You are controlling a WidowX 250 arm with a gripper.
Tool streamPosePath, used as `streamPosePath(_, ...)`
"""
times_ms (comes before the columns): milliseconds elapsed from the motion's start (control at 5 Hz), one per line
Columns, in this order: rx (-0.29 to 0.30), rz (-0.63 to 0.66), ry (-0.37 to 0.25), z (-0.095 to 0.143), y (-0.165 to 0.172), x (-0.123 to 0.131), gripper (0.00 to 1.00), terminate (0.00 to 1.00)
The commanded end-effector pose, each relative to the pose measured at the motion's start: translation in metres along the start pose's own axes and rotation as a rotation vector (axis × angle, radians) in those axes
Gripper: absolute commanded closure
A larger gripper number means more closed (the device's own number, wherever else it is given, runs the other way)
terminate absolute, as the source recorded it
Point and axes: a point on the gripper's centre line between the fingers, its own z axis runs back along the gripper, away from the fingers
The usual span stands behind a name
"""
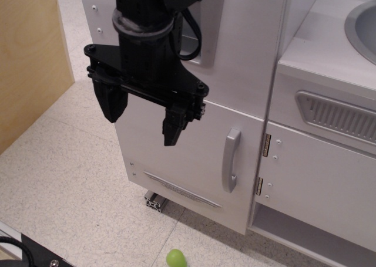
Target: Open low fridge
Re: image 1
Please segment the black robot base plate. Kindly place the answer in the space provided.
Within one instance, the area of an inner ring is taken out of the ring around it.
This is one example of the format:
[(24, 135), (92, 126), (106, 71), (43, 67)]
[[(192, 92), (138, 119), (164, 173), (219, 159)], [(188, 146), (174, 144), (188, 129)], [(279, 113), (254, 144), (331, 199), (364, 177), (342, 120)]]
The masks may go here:
[(21, 250), (21, 259), (1, 259), (1, 266), (74, 266), (24, 234), (20, 240), (1, 236), (1, 243)]

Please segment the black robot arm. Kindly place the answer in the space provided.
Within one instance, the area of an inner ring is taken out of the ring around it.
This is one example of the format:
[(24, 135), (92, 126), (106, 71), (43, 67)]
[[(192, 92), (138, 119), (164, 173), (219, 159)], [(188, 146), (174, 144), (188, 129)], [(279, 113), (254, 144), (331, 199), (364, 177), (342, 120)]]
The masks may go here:
[(201, 119), (209, 87), (183, 66), (201, 49), (188, 55), (180, 52), (184, 22), (202, 38), (189, 11), (200, 1), (116, 0), (112, 23), (119, 44), (84, 48), (90, 59), (88, 76), (110, 122), (123, 114), (130, 94), (165, 108), (162, 133), (166, 146), (177, 143), (189, 122)]

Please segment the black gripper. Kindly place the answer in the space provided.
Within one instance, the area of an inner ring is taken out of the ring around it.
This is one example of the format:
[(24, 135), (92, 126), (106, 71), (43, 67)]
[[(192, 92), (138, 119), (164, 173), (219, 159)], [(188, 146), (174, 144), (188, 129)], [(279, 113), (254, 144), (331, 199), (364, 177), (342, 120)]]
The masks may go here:
[(182, 65), (169, 37), (147, 42), (120, 37), (117, 46), (86, 45), (84, 54), (96, 98), (111, 123), (123, 114), (131, 93), (166, 108), (164, 146), (175, 146), (187, 121), (204, 114), (209, 88)]

